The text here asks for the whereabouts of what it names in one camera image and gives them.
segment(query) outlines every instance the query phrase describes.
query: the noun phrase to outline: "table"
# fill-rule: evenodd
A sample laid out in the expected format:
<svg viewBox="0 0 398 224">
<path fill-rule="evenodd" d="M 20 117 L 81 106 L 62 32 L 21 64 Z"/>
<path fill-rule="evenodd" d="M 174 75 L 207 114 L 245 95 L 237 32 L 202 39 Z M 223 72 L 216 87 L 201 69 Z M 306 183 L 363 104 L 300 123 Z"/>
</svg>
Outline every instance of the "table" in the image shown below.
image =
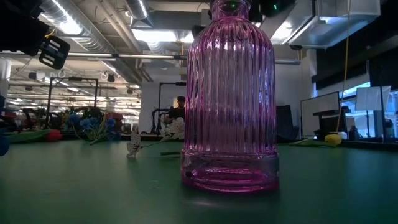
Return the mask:
<svg viewBox="0 0 398 224">
<path fill-rule="evenodd" d="M 398 154 L 280 146 L 280 190 L 225 195 L 180 183 L 167 142 L 12 145 L 0 157 L 0 223 L 397 223 Z"/>
</svg>

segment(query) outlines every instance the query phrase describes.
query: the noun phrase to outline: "pink glass bottle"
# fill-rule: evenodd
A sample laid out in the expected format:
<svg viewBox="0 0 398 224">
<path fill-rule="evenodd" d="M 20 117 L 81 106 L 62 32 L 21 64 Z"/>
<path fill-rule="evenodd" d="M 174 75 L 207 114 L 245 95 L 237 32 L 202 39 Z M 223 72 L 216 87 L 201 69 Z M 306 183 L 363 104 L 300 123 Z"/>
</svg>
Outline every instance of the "pink glass bottle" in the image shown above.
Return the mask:
<svg viewBox="0 0 398 224">
<path fill-rule="evenodd" d="M 248 21 L 249 0 L 212 0 L 188 53 L 185 184 L 222 192 L 278 188 L 275 59 Z"/>
</svg>

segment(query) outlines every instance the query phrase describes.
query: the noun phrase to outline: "pillar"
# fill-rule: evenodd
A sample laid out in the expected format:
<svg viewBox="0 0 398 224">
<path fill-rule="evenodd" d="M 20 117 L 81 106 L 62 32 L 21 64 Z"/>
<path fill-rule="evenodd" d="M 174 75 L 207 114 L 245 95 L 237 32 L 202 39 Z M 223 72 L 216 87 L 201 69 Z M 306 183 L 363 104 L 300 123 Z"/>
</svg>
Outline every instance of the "pillar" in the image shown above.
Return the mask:
<svg viewBox="0 0 398 224">
<path fill-rule="evenodd" d="M 7 100 L 8 84 L 10 82 L 11 61 L 7 59 L 0 59 L 0 95 L 5 97 L 4 105 Z"/>
</svg>

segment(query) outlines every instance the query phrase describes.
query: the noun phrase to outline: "bottle neck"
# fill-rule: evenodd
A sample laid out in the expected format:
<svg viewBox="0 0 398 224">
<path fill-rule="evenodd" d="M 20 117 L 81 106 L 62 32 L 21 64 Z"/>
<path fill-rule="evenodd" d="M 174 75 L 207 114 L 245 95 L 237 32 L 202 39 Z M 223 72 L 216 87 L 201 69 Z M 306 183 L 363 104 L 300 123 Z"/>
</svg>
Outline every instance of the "bottle neck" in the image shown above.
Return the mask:
<svg viewBox="0 0 398 224">
<path fill-rule="evenodd" d="M 229 16 L 248 19 L 250 0 L 212 0 L 210 10 L 213 21 Z"/>
</svg>

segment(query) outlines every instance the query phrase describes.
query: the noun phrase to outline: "air duct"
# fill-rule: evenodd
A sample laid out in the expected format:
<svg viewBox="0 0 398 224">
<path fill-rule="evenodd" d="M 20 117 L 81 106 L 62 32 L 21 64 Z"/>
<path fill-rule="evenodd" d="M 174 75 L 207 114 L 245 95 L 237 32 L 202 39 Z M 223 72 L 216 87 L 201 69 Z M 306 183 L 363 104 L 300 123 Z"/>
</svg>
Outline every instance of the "air duct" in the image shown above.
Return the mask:
<svg viewBox="0 0 398 224">
<path fill-rule="evenodd" d="M 56 28 L 70 35 L 89 36 L 72 38 L 77 44 L 89 52 L 116 53 L 116 49 L 105 39 L 91 21 L 80 11 L 71 0 L 43 0 L 42 15 Z M 120 58 L 115 61 L 104 61 L 110 68 L 114 68 L 129 83 L 140 83 L 142 78 Z"/>
<path fill-rule="evenodd" d="M 140 20 L 150 27 L 153 27 L 149 19 L 148 5 L 145 0 L 126 0 L 127 8 L 135 20 Z"/>
</svg>

